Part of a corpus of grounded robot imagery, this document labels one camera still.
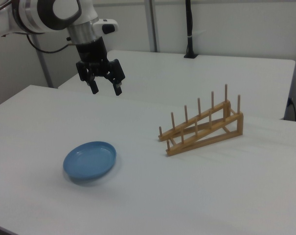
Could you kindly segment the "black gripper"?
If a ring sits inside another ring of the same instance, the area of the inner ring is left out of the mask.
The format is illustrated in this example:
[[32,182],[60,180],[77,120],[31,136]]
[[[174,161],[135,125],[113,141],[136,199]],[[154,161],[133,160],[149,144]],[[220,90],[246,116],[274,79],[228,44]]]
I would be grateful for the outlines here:
[[89,85],[92,93],[99,92],[95,76],[105,76],[112,83],[115,95],[121,95],[125,74],[118,59],[108,60],[103,37],[91,43],[77,45],[76,48],[81,59],[76,63],[80,80]]

